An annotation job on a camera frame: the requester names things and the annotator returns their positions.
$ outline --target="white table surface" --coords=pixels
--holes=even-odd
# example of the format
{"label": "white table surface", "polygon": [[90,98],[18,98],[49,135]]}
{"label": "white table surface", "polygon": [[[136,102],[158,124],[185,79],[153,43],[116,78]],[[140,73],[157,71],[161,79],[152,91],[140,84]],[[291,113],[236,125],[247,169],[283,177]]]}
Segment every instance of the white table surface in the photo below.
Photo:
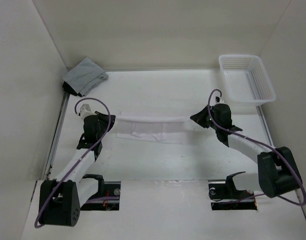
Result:
{"label": "white table surface", "polygon": [[306,240],[300,207],[263,196],[258,211],[212,211],[206,180],[122,181],[119,211],[82,211],[74,227],[35,229],[40,183],[21,240]]}
{"label": "white table surface", "polygon": [[[109,80],[88,97],[106,103],[112,114],[154,112],[158,116],[191,116],[203,109],[212,89],[220,87],[218,70],[165,70],[109,72]],[[64,169],[76,151],[83,133],[83,121],[74,113],[80,97],[70,96],[51,178]],[[85,101],[93,111],[105,112],[95,101]],[[256,108],[233,115],[233,124],[244,134],[267,142]],[[106,181],[120,180],[209,180],[224,179],[232,173],[257,172],[246,156],[220,143],[212,129],[191,121],[188,144],[165,144],[117,138],[118,122],[105,136],[103,150],[90,168]]]}
{"label": "white table surface", "polygon": [[[101,99],[116,115],[137,111],[190,116],[204,108],[212,89],[220,87],[217,70],[108,74],[109,80],[88,97]],[[83,132],[83,122],[73,112],[79,99],[69,99],[51,177],[71,160]],[[87,103],[93,111],[104,112],[98,103]],[[244,129],[244,134],[267,142],[255,108],[234,114],[233,124]],[[104,138],[102,153],[88,172],[102,174],[106,181],[122,180],[120,211],[83,211],[73,228],[34,229],[39,182],[22,240],[306,240],[302,209],[279,198],[258,197],[258,211],[211,210],[207,179],[257,172],[254,162],[220,143],[212,129],[193,124],[189,144],[165,144],[116,138],[117,128],[118,122]],[[295,192],[287,197],[297,199]]]}

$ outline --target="white plastic basket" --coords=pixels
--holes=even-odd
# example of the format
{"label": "white plastic basket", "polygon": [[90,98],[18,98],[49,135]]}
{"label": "white plastic basket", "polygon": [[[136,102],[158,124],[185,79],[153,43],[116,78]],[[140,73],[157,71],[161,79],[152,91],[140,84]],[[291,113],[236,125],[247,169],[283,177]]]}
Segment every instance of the white plastic basket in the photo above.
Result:
{"label": "white plastic basket", "polygon": [[276,100],[273,85],[260,57],[221,55],[218,58],[229,100],[259,106]]}

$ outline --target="white towel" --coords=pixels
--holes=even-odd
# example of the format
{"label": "white towel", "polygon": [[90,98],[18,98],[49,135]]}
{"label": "white towel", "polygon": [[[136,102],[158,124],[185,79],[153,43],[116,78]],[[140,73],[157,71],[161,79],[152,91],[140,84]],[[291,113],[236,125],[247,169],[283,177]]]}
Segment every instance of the white towel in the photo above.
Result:
{"label": "white towel", "polygon": [[132,140],[167,144],[185,142],[185,122],[183,116],[143,116],[122,112],[116,116],[119,121],[117,137]]}

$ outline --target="rectangular opening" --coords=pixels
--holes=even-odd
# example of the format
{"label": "rectangular opening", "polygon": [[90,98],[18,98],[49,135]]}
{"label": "rectangular opening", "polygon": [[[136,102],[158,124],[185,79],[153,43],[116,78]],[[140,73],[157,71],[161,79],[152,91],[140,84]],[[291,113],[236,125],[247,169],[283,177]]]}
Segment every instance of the rectangular opening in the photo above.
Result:
{"label": "rectangular opening", "polygon": [[212,202],[211,207],[212,210],[257,210],[255,201],[236,203]]}
{"label": "rectangular opening", "polygon": [[[96,193],[89,198],[97,199],[102,197],[120,197],[121,182],[105,182],[104,191],[102,194]],[[119,199],[116,200],[99,200],[91,203],[86,203],[81,207],[81,211],[118,211]]]}

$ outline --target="gray cloth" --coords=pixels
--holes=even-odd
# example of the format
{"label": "gray cloth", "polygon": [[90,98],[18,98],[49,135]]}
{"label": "gray cloth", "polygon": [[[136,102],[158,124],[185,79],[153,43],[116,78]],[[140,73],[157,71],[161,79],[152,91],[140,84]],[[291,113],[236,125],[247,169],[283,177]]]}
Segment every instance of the gray cloth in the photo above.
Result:
{"label": "gray cloth", "polygon": [[88,57],[63,77],[63,80],[81,96],[86,96],[106,79],[108,79],[108,75],[105,70],[93,63]]}

